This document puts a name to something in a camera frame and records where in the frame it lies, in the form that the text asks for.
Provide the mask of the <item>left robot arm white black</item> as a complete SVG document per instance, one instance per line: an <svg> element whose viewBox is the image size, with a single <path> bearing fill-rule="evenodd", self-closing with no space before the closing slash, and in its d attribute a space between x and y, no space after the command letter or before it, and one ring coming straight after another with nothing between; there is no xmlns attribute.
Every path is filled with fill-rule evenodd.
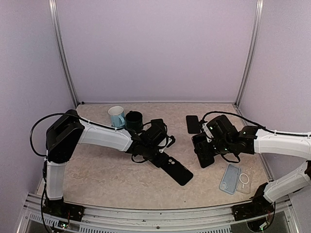
<svg viewBox="0 0 311 233"><path fill-rule="evenodd" d="M47 175L46 195L49 208L58 216L68 211L63 199L65 167L78 144L91 144L116 149L133 155L141 155L156 167L161 167L159 157L173 139L167 135L163 120L151 121L146 131L137 133L127 128L113 128L91 122L70 109L60 114L46 132Z"/></svg>

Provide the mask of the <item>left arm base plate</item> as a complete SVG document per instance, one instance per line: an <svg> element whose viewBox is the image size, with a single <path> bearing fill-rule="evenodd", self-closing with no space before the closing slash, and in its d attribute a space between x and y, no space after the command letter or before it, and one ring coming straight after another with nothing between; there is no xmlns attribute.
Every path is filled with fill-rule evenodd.
<svg viewBox="0 0 311 233"><path fill-rule="evenodd" d="M43 206L43 212L51 216L81 222L85 207L70 203L50 203Z"/></svg>

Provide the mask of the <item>black phone case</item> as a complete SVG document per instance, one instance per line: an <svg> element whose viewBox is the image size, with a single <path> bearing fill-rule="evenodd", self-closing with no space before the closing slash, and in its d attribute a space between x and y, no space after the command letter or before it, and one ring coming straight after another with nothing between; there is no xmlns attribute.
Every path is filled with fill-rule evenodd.
<svg viewBox="0 0 311 233"><path fill-rule="evenodd" d="M161 168L180 186L185 186L193 178L193 173L173 157L169 157Z"/></svg>

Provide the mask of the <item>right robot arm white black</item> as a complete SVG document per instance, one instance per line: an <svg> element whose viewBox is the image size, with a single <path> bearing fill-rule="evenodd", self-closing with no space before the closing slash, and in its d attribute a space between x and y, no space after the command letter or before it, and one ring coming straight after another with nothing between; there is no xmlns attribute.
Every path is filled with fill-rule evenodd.
<svg viewBox="0 0 311 233"><path fill-rule="evenodd" d="M279 154L303 158L304 163L287 175L260 185L248 205L252 215L258 216L268 203L301 190L311 184L311 135L288 133L266 129L252 123L240 131L226 115L200 122L201 132L194 135L192 143L200 166L206 168L214 163L214 157L233 154L236 158L245 154Z"/></svg>

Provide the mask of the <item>black phone pink edge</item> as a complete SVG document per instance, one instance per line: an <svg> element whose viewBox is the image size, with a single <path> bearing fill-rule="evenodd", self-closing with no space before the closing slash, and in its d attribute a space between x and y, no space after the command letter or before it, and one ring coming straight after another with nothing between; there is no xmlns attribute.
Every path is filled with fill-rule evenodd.
<svg viewBox="0 0 311 233"><path fill-rule="evenodd" d="M206 168L215 162L213 141L208 142L207 137L203 134L194 135L192 138L194 152L197 155L201 168Z"/></svg>

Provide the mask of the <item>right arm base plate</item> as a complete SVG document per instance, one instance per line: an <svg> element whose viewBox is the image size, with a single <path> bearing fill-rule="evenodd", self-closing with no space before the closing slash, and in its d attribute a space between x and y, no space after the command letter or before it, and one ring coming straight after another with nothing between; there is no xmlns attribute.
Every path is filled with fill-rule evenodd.
<svg viewBox="0 0 311 233"><path fill-rule="evenodd" d="M249 202L245 204L234 205L231 207L231 209L235 221L266 215L268 213L274 212L275 210L273 204L262 204L259 202Z"/></svg>

